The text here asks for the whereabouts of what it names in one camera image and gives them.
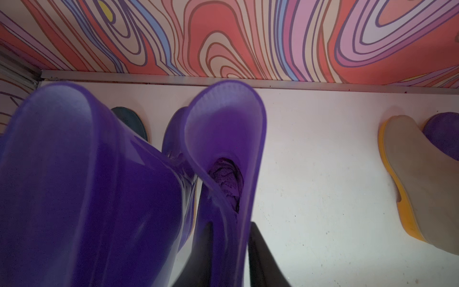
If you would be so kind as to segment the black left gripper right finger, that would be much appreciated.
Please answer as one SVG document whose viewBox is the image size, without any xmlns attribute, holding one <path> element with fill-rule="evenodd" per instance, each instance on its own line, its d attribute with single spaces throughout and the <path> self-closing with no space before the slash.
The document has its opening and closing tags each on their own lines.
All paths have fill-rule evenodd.
<svg viewBox="0 0 459 287">
<path fill-rule="evenodd" d="M 251 287 L 290 287 L 254 222 L 251 222 L 248 253 Z"/>
</svg>

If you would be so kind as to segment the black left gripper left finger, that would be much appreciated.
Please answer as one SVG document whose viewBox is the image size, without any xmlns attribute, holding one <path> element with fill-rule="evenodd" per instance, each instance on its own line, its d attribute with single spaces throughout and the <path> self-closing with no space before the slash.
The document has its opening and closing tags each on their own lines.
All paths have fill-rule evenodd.
<svg viewBox="0 0 459 287">
<path fill-rule="evenodd" d="M 209 287 L 212 277 L 213 224 L 195 234 L 191 255 L 173 287 Z"/>
</svg>

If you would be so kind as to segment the purple rain boot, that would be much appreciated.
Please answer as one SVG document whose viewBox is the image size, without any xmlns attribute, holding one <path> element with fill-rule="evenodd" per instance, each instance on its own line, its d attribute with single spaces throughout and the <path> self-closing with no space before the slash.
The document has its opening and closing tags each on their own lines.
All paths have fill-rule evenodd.
<svg viewBox="0 0 459 287">
<path fill-rule="evenodd" d="M 39 88 L 1 138 L 1 285 L 167 286 L 196 181 L 84 87 Z"/>
<path fill-rule="evenodd" d="M 430 117 L 422 131 L 426 138 L 439 150 L 459 160 L 459 114 L 443 112 Z"/>
<path fill-rule="evenodd" d="M 213 224 L 210 287 L 243 283 L 251 216 L 267 132 L 267 114 L 248 84 L 221 81 L 175 112 L 162 152 L 201 180 L 195 234 Z"/>
</svg>

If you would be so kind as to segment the beige rain boot back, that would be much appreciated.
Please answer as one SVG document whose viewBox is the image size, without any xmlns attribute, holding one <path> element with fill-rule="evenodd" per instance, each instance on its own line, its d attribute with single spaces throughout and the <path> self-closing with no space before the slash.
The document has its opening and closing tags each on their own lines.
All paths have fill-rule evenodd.
<svg viewBox="0 0 459 287">
<path fill-rule="evenodd" d="M 400 195 L 405 232 L 445 252 L 459 253 L 459 163 L 435 147 L 409 116 L 378 131 L 381 160 Z"/>
</svg>

